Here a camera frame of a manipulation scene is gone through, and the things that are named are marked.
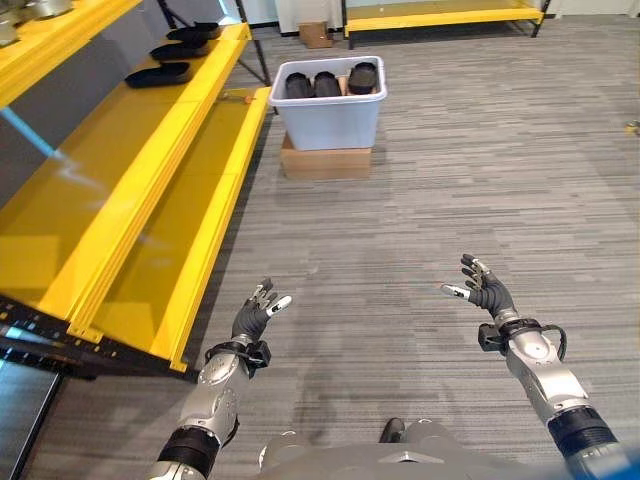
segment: silver container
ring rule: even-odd
[[[27,3],[34,18],[57,17],[73,8],[71,0],[34,0]]]
[[[4,20],[9,22],[9,25],[17,25],[19,23],[22,23],[22,20],[20,20],[20,16],[18,15],[18,12],[16,10],[5,10],[0,13],[0,22]]]
[[[0,47],[18,40],[18,32],[9,20],[0,20]]]

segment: gray carpet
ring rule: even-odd
[[[439,420],[473,450],[558,462],[504,361],[476,343],[487,314],[434,294],[462,280],[462,252],[489,263],[523,313],[567,330],[567,365],[618,438],[640,444],[638,139],[623,131],[638,117],[637,21],[565,17],[535,40],[437,29],[352,52],[259,35],[273,72],[380,55],[390,93],[370,180],[289,182],[280,118],[264,136],[205,298],[204,345],[226,338],[264,274],[294,304],[267,331],[272,366],[242,399],[217,478],[256,473],[281,431],[374,442],[392,415]],[[256,65],[251,48],[244,58]],[[237,69],[230,84],[255,81]],[[69,381],[28,478],[143,479],[190,388]]]

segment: metal bowl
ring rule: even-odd
[[[27,3],[34,18],[57,17],[73,9],[71,0],[34,0]]]
[[[18,40],[18,32],[9,20],[0,20],[0,47]]]

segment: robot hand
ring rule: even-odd
[[[282,297],[275,305],[273,301],[278,298],[277,292],[267,294],[273,288],[270,278],[265,278],[258,284],[253,295],[245,302],[231,328],[232,338],[248,337],[250,342],[257,342],[267,328],[267,322],[271,317],[291,304],[291,297]]]
[[[518,312],[509,290],[498,280],[489,267],[467,253],[462,255],[460,262],[464,265],[462,273],[471,278],[465,282],[469,288],[444,284],[440,287],[443,293],[464,298],[487,310],[496,320],[498,327],[501,323],[518,318]]]

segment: yellow shelf board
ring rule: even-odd
[[[87,330],[249,38],[226,27],[180,86],[121,84],[0,210],[0,291]]]
[[[524,0],[440,0],[347,9],[349,32],[510,20],[540,21],[543,13]]]
[[[20,41],[0,48],[0,108],[77,52],[141,0],[77,0],[59,17],[18,27]]]
[[[216,102],[91,328],[185,370],[182,354],[259,136],[269,90],[231,90]]]

